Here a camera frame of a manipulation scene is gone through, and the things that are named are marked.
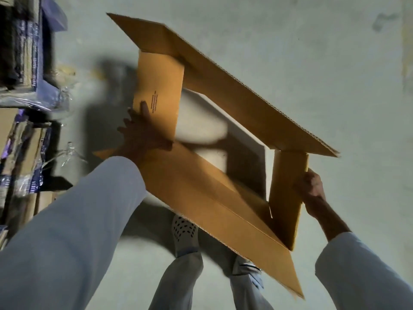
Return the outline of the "person's left hand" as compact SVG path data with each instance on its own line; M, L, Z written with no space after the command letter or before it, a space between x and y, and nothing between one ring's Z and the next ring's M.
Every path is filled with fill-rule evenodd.
M130 118L123 120L124 126L118 127L118 132L123 136L123 144L112 156L125 157L138 165L151 150L172 150L173 141L164 137L152 122L140 119L140 108L139 112L129 108L128 114Z

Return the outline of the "person's right hand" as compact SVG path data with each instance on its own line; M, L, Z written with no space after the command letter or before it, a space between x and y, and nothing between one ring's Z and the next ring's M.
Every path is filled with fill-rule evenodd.
M311 211L327 204L321 177L310 168L294 182L293 189Z

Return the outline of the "large brown cardboard box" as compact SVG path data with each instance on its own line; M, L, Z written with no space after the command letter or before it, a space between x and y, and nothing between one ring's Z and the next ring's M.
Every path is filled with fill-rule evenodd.
M162 23L107 13L139 48L133 108L146 101L152 122L174 140L182 89L202 94L275 150L269 201L174 140L153 150L140 171L147 191L304 299L293 264L302 201L295 179L309 154L339 152L245 86Z

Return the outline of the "person's right forearm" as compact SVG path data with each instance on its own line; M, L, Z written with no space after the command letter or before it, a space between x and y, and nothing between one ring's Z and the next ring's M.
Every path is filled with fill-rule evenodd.
M413 287L369 249L322 198L304 203L328 244L315 265L337 310L413 310Z

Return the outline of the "person's left forearm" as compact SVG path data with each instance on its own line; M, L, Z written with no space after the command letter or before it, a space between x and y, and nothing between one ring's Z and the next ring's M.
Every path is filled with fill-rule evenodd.
M121 156L60 195L0 251L0 310L85 310L145 196L138 167Z

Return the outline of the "yellowish plastic scrap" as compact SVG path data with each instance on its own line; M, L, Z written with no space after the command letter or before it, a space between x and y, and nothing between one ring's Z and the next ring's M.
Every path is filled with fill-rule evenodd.
M54 77L55 78L72 78L76 76L76 69L74 67L59 64L55 67Z

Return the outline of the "crumpled clear plastic film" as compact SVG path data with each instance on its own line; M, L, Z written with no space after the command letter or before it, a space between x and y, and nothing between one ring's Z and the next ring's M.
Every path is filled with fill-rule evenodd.
M51 158L46 159L41 165L41 170L52 169L52 164L62 160L60 167L63 168L66 164L73 160L79 160L83 163L88 163L85 157L83 157L77 150L72 141L68 141L63 149L58 150Z

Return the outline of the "white perforated shoe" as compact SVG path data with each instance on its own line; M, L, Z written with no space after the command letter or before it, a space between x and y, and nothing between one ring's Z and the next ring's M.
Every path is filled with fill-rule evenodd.
M199 251L199 228L179 214L175 214L171 224L175 257Z
M234 261L232 276L249 276L251 282L258 288L264 289L261 278L261 269L258 268L252 261L237 255Z

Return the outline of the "clear plastic wrap sheet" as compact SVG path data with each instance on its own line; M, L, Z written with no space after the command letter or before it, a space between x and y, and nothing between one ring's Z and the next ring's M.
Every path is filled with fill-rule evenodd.
M43 112L62 113L70 110L71 101L71 94L66 87L59 89L46 82L33 92L0 91L0 107L3 108L32 108Z

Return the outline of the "person's right leg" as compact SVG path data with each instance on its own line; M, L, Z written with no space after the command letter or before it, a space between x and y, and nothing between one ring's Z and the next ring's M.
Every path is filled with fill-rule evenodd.
M236 310L274 310L262 295L260 273L230 276L230 286Z

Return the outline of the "person's leg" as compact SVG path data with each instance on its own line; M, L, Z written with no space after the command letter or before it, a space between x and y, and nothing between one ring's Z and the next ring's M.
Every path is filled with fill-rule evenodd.
M236 310L274 310L262 295L260 273L230 276L230 286Z
M202 271L200 252L175 258L165 270L148 310L191 310L193 288Z

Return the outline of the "purple flat box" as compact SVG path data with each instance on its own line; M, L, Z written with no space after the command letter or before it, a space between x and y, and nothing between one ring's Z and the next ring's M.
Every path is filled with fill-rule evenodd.
M55 0L41 0L41 9L53 32L68 30L67 16Z

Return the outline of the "stack of flat cardboard boxes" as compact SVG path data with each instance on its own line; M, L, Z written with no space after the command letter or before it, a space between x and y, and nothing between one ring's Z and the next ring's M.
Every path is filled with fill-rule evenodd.
M45 114L0 108L0 225L15 234L34 215L52 135Z

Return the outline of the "stack of dark printed cartons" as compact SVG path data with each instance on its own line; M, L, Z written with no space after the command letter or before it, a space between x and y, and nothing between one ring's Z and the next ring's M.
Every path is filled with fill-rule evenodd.
M0 93L36 89L41 26L41 0L0 0Z

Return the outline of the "person's left leg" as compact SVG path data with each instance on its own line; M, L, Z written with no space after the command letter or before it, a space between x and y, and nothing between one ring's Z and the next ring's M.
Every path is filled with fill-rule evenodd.
M202 271L200 252L175 258L165 270L148 310L191 310L193 288Z

